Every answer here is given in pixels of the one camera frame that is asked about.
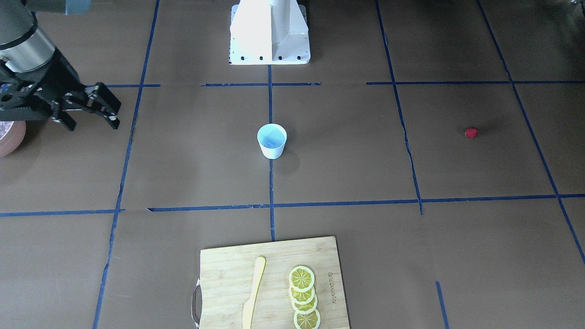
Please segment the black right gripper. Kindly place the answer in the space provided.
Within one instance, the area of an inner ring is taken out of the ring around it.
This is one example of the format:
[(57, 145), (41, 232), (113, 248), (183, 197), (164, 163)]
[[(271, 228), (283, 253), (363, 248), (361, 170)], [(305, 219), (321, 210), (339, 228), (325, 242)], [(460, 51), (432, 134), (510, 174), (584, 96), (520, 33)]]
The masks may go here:
[(63, 125), (68, 131), (74, 131), (76, 121), (67, 113), (61, 102), (53, 101), (61, 100), (69, 94), (68, 110), (96, 114), (105, 119), (112, 129), (119, 128), (118, 113), (121, 108), (119, 99), (104, 83), (98, 82), (85, 87), (77, 71), (58, 48), (55, 48), (46, 63), (24, 72), (23, 79), (35, 87), (35, 95), (28, 96), (24, 105), (27, 115), (47, 115), (48, 111), (42, 106), (41, 101), (51, 103), (51, 119)]

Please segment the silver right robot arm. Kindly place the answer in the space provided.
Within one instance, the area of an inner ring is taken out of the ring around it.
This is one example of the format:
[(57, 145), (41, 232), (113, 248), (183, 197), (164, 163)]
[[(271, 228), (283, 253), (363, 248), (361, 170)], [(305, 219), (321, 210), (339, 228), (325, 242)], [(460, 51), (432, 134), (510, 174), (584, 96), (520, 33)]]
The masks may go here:
[(81, 15), (89, 0), (3, 0), (0, 3), (2, 121), (51, 119), (69, 131), (69, 111), (85, 111), (118, 129), (121, 102), (101, 82), (88, 87), (38, 23), (36, 12)]

